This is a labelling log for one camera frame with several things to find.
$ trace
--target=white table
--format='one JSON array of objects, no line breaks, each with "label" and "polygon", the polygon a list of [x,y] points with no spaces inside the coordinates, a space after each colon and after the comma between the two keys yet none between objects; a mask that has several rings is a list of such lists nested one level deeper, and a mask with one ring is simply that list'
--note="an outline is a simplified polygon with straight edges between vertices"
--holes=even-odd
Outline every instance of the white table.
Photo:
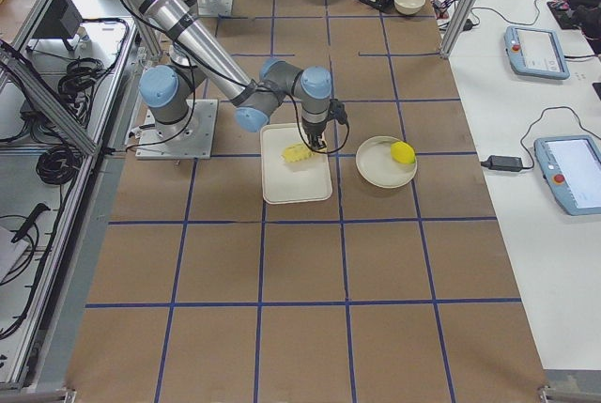
[{"label": "white table", "polygon": [[[578,31],[559,28],[546,1],[538,2],[534,27],[555,30],[567,55],[591,54]],[[513,22],[535,16],[533,0],[477,0],[475,6],[495,8]],[[490,11],[476,14],[481,25],[461,34],[450,63],[481,160],[511,155],[529,164],[519,139],[550,106],[569,105],[601,134],[601,101],[592,88],[601,81],[598,59],[568,62],[566,81],[517,76],[502,40],[509,23]],[[536,138],[581,133],[567,110],[551,111],[525,143],[532,151]],[[543,367],[601,370],[601,215],[565,214],[538,165],[519,174],[485,170],[485,179]]]}]

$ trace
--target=yellow lemon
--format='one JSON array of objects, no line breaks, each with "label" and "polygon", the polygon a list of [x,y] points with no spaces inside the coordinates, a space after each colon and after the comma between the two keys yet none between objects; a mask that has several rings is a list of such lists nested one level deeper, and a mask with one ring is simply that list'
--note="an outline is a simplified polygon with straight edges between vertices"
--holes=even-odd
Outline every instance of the yellow lemon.
[{"label": "yellow lemon", "polygon": [[415,151],[405,142],[394,142],[391,145],[391,156],[399,163],[415,163]]}]

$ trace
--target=blue joint cap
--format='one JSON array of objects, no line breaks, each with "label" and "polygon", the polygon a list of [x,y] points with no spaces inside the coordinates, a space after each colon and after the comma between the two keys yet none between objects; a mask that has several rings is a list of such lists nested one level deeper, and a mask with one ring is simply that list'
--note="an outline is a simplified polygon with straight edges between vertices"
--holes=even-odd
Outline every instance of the blue joint cap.
[{"label": "blue joint cap", "polygon": [[176,72],[165,65],[147,70],[140,78],[138,88],[148,106],[160,108],[167,105],[177,93],[179,80]]},{"label": "blue joint cap", "polygon": [[265,76],[267,76],[267,73],[270,72],[271,67],[273,65],[275,65],[276,63],[279,62],[283,62],[284,60],[281,60],[279,58],[268,58],[265,63],[263,64],[263,68],[261,68],[261,71],[259,72],[259,79],[262,81],[263,79],[265,79]]},{"label": "blue joint cap", "polygon": [[235,118],[242,129],[248,132],[259,132],[270,121],[267,115],[253,107],[239,107]]},{"label": "blue joint cap", "polygon": [[307,95],[317,100],[325,100],[331,94],[331,75],[321,67],[307,68],[302,72],[300,84]]}]

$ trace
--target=tablet screen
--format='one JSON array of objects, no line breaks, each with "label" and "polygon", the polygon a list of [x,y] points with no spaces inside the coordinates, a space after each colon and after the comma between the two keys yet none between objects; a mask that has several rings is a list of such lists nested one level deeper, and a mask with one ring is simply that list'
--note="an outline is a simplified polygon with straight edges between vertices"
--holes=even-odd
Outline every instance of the tablet screen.
[{"label": "tablet screen", "polygon": [[548,32],[516,29],[524,65],[530,70],[563,71],[553,36]]},{"label": "tablet screen", "polygon": [[587,140],[547,142],[557,165],[562,170],[576,207],[601,207],[601,163]]}]

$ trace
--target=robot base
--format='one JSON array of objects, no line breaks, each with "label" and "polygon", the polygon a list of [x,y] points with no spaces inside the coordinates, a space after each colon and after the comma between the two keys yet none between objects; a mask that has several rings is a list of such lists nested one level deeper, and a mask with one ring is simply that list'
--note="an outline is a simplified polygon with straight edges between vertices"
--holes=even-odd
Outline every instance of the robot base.
[{"label": "robot base", "polygon": [[[188,105],[192,108],[193,101],[188,100]],[[209,159],[210,151],[213,146],[213,133],[215,131],[215,121],[217,120],[217,100],[196,100],[194,106],[193,119],[191,126],[197,126],[192,133],[185,139],[169,141],[158,145],[148,147],[139,147],[136,149],[135,156],[140,160],[181,160],[181,159]],[[154,116],[150,111],[146,114],[145,124],[154,123]],[[160,142],[162,138],[157,134],[156,129],[142,131],[140,145],[147,143]]]},{"label": "robot base", "polygon": [[198,16],[218,18],[232,16],[234,0],[198,0]]}]

